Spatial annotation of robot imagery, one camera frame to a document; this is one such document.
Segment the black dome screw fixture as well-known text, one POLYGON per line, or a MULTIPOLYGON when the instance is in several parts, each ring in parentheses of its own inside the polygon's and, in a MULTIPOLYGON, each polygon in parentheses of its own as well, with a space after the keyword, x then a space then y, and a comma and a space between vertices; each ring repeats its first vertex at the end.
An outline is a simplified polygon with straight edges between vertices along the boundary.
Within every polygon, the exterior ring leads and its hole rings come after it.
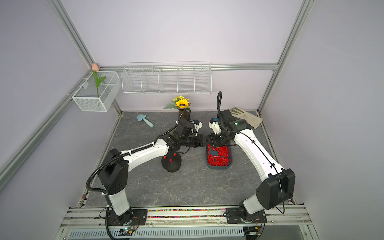
POLYGON ((182 164, 181 155, 178 152, 174 152, 174 153, 166 154, 165 156, 167 156, 167 159, 164 160, 164 158, 162 157, 162 160, 161 160, 163 168, 170 173, 177 172, 180 169, 182 164))

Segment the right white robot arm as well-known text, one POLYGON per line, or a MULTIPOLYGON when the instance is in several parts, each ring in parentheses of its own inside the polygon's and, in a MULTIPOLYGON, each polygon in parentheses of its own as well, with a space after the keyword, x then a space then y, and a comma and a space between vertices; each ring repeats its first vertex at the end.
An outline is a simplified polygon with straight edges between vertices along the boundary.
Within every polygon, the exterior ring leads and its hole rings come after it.
POLYGON ((210 141, 215 146, 235 142, 255 167, 262 183, 255 193, 240 203, 242 218, 274 208, 291 199, 294 195, 296 175, 292 169, 284 169, 257 139, 251 125, 246 120, 232 116, 229 110, 218 110, 209 127, 214 131, 210 141))

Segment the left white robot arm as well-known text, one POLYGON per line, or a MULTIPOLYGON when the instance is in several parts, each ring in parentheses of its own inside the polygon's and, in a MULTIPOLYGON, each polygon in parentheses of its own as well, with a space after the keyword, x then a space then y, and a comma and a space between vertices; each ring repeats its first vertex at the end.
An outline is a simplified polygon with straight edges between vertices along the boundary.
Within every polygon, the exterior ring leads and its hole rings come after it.
POLYGON ((180 120, 170 131, 147 145, 125 152, 116 149, 109 152, 110 158, 106 158, 94 175, 101 180, 104 188, 100 191, 106 197, 108 207, 118 218, 128 222, 133 215, 125 193, 129 172, 159 157, 162 158, 161 164, 166 171, 177 172, 182 164, 182 157, 178 152, 181 146, 202 148, 206 145, 205 136, 199 134, 202 126, 203 123, 198 120, 180 120))

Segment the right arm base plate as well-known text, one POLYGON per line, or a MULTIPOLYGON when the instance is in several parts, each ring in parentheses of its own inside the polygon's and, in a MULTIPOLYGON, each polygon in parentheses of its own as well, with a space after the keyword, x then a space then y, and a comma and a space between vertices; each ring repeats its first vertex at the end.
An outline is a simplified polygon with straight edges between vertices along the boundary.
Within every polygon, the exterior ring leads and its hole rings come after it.
POLYGON ((249 214, 244 206, 226 208, 223 216, 228 224, 264 224, 267 222, 265 211, 249 214))

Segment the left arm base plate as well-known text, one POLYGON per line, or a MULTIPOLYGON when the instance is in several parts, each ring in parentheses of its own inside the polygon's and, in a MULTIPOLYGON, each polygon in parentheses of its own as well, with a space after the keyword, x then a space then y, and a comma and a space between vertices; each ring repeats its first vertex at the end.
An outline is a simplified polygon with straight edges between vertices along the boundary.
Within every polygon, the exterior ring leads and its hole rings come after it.
POLYGON ((147 209, 130 209, 121 216, 116 215, 114 210, 108 210, 106 219, 109 226, 143 226, 146 224, 147 209))

